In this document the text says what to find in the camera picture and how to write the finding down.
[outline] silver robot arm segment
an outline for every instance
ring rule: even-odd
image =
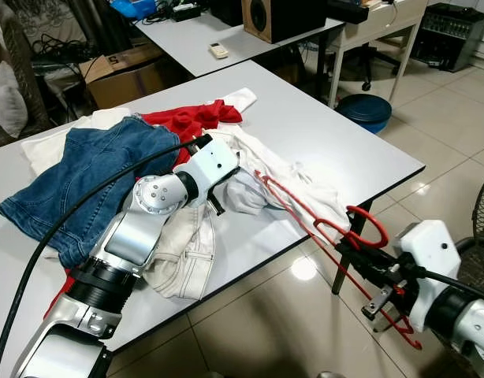
[[[121,310],[153,257],[168,218],[205,202],[211,188],[236,171],[238,160],[211,140],[173,174],[145,176],[107,226],[89,259],[71,272],[75,283],[58,297],[15,364],[12,377],[105,376]]]

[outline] wooden speaker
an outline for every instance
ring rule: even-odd
[[[242,0],[244,30],[268,43],[324,26],[326,0]]]

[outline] white table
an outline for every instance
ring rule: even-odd
[[[252,61],[130,102],[128,107],[140,113],[172,109],[219,98],[242,87],[249,87],[258,96],[258,101],[243,113],[244,130],[287,161],[327,169],[328,177],[348,204],[376,198],[424,168],[419,161]],[[26,187],[32,178],[19,143],[0,148],[0,201]],[[254,217],[226,209],[214,220],[216,259],[207,285],[209,295],[276,258],[305,235],[284,211],[265,209]],[[0,331],[36,245],[0,216]],[[64,278],[57,262],[39,259],[11,331],[0,376],[9,376]],[[165,299],[143,285],[129,298],[108,347],[116,350],[128,345],[194,305],[192,300]]]
[[[362,46],[364,43],[375,41],[376,39],[410,28],[410,34],[405,39],[405,52],[401,58],[397,77],[394,80],[393,89],[389,96],[389,102],[394,99],[398,83],[407,67],[408,58],[410,57],[427,3],[428,0],[395,0],[394,5],[382,3],[374,8],[370,8],[367,20],[361,24],[345,25],[344,30],[342,30],[339,36],[329,46],[329,49],[336,53],[333,79],[329,89],[329,107],[333,108],[335,104],[342,60],[346,51]]]
[[[140,21],[136,26],[194,77],[199,77],[312,35],[320,35],[343,24],[338,20],[326,19],[322,28],[274,44],[245,32],[243,25],[229,26],[210,13],[181,22],[164,20],[144,25]],[[209,45],[216,42],[228,50],[228,57],[216,59],[212,55]]]

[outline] white cushion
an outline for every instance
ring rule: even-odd
[[[18,91],[13,69],[3,61],[0,64],[0,126],[13,138],[17,138],[27,122],[27,106]]]

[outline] fan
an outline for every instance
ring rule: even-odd
[[[473,237],[456,244],[461,256],[458,279],[484,290],[484,184],[473,210]]]

